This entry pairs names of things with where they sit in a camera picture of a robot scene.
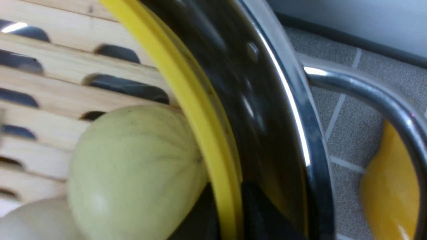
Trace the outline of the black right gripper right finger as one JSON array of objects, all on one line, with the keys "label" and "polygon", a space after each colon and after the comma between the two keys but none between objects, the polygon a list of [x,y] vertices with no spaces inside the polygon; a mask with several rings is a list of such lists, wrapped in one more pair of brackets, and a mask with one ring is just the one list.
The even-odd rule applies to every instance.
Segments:
[{"label": "black right gripper right finger", "polygon": [[306,237],[252,181],[242,183],[246,240],[305,240]]}]

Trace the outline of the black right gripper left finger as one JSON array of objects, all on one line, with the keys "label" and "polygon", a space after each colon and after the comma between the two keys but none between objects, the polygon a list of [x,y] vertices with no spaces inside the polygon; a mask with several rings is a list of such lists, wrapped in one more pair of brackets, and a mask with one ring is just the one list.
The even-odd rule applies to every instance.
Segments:
[{"label": "black right gripper left finger", "polygon": [[212,187],[208,183],[196,204],[169,240],[220,240],[220,227]]}]

